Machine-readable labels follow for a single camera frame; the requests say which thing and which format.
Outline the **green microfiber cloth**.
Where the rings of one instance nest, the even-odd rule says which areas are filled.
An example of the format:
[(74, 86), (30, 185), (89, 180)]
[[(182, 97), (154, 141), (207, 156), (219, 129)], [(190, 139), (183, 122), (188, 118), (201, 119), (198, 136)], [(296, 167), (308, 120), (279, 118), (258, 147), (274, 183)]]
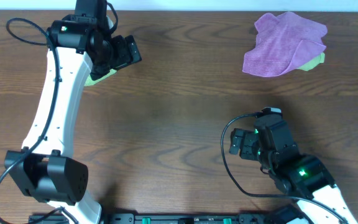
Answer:
[(104, 75), (104, 76), (102, 76), (102, 77), (99, 77), (99, 78), (97, 78), (97, 79), (95, 79), (95, 80), (93, 80), (93, 79), (91, 78), (91, 75), (88, 75), (88, 77), (87, 77), (87, 79), (86, 79), (86, 81), (85, 81), (84, 86), (93, 86), (93, 85), (96, 85), (97, 83), (99, 83), (99, 82), (101, 82), (101, 81), (103, 81), (103, 80), (105, 80), (105, 79), (107, 79), (107, 78), (113, 76), (116, 72), (117, 72), (116, 70), (111, 69), (111, 70), (109, 71), (109, 73), (107, 73), (106, 75)]

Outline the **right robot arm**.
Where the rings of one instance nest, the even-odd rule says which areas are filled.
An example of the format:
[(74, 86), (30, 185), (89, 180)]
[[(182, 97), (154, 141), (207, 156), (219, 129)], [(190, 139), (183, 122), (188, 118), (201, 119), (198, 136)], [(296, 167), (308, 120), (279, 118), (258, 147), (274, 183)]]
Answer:
[(251, 194), (251, 197), (290, 198), (295, 200), (312, 222), (356, 223), (334, 177), (315, 156), (301, 154), (288, 128), (247, 131), (234, 129), (229, 153), (257, 161), (281, 195)]

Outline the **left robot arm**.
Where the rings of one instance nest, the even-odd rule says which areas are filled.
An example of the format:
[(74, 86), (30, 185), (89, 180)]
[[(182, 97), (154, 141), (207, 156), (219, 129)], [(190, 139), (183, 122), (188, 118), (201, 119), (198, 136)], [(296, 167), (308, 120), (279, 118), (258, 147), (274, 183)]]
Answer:
[(84, 87), (141, 60), (117, 22), (87, 17), (55, 21), (45, 31), (47, 73), (32, 127), (20, 151), (6, 154), (4, 175), (20, 191), (62, 212), (70, 223), (99, 223), (101, 205), (88, 192), (88, 168), (74, 160), (73, 135)]

